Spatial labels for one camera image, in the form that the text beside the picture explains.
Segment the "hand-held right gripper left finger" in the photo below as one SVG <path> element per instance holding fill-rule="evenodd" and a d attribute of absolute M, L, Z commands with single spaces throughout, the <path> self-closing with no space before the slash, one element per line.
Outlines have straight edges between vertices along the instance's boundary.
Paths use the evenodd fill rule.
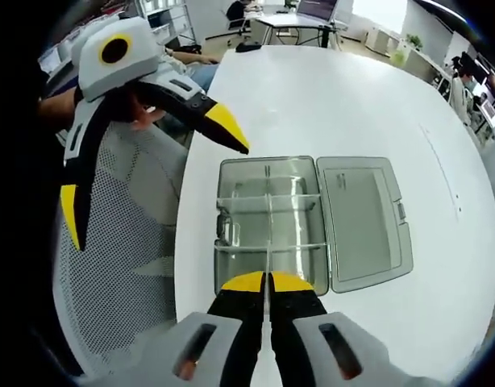
<path fill-rule="evenodd" d="M 266 273 L 227 281 L 205 313 L 193 312 L 147 349 L 143 386 L 248 386 L 261 345 Z"/>

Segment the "person's left hand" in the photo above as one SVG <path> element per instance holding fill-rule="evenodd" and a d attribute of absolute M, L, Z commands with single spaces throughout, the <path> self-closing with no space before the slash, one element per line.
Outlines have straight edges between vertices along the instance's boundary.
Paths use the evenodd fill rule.
<path fill-rule="evenodd" d="M 164 110 L 145 104 L 134 91 L 120 89 L 110 98 L 110 119 L 128 123 L 136 131 L 148 128 L 165 116 Z"/>

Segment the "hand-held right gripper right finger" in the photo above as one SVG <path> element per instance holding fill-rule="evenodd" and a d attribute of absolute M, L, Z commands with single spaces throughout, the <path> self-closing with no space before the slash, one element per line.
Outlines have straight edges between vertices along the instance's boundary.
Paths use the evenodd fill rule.
<path fill-rule="evenodd" d="M 272 349 L 284 386 L 390 386 L 383 345 L 341 313 L 327 313 L 313 286 L 269 274 Z"/>

